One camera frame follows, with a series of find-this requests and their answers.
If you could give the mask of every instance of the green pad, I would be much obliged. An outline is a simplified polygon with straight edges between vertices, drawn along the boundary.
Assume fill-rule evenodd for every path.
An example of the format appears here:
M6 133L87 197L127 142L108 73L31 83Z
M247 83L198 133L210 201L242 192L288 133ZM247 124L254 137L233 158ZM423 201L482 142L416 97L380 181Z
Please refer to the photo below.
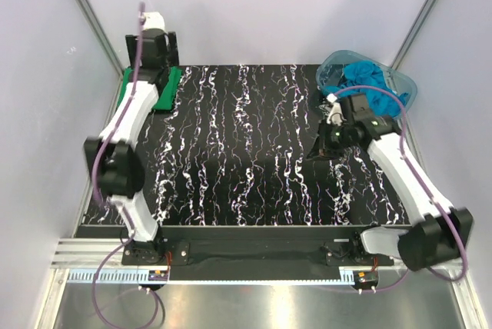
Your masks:
M121 101L123 101L123 97L126 92L126 85L132 71L132 68L125 69L125 73L123 74L123 84L121 85L120 96L118 97L118 106L121 104ZM182 70L180 68L175 66L171 68L168 76L168 83L166 84L161 97L159 97L157 103L152 108L153 110L169 111L172 109L172 103L175 100L176 92L178 91L178 83L181 79L181 73Z

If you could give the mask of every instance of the black marbled table surface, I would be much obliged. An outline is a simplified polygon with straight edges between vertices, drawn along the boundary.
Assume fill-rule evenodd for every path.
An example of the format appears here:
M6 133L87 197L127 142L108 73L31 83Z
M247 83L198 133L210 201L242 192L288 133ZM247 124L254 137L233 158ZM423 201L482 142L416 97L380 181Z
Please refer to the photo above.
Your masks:
M175 109L153 113L137 153L160 224L406 224L394 189L358 148L305 161L320 114L317 65L183 67ZM121 224L91 203L82 224Z

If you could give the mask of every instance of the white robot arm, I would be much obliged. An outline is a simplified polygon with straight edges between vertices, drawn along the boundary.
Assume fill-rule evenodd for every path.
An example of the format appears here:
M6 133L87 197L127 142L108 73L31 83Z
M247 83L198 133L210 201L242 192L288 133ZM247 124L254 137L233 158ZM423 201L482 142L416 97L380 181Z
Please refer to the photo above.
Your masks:
M404 141L405 161L400 149L401 130L393 118L375 116L364 94L351 95L338 101L333 96L328 101L332 108L318 132L319 155L334 159L344 148L360 146L386 174L412 225L409 231L369 227L358 236L358 253L399 258L412 271L460 257L450 225L441 212L449 216L452 228L457 230L463 245L467 243L473 217L466 208L454 209L432 184ZM421 182L430 190L432 199L429 199ZM435 204L439 204L442 211L438 211Z
M97 138L85 141L84 148L91 171L101 144L114 131L99 164L98 185L101 192L108 196L109 202L116 205L128 230L135 233L133 241L155 249L159 228L142 194L145 171L135 148L145 119L167 83L168 67L178 64L178 53L175 34L165 31L162 16L157 12L145 12L143 17L142 57L135 90L130 79L114 117ZM134 65L137 39L127 35L126 42L131 64ZM125 111L128 101L131 103Z

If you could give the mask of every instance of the blue towel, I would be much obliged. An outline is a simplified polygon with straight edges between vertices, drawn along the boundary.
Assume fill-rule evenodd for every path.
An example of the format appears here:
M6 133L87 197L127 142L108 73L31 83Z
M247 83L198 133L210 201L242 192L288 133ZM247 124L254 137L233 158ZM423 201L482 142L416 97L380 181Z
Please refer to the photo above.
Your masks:
M322 92L324 95L335 93L342 88L352 87L355 85L372 85L373 87L383 88L385 91L394 93L386 86L384 81L383 71L371 61L359 61L354 64L347 65L344 68L344 76L347 81L344 84L324 86ZM391 115L393 118L400 114L400 108L393 98L386 96L380 92L369 89L354 89L353 91L341 94L341 97L350 96L355 92L365 93L369 106L377 116ZM408 100L408 93L399 95L401 103L405 105Z

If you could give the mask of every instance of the transparent container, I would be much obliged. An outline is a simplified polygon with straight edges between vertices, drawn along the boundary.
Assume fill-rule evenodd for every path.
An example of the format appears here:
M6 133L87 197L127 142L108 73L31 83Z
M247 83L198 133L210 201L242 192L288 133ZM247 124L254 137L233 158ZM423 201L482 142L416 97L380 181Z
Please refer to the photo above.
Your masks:
M395 91L397 95L402 95L407 93L407 103L405 104L405 109L408 111L410 106L414 103L415 96L417 96L417 85L415 82L407 77L405 74L401 74L386 65L381 64L371 58L367 58L357 52L349 50L340 50L331 54L316 71L316 82L323 91L323 87L329 85L338 85L340 79L343 75L343 68L346 65L353 64L358 61L372 61L374 64L379 66L384 74L384 80L386 81L386 86L392 91Z

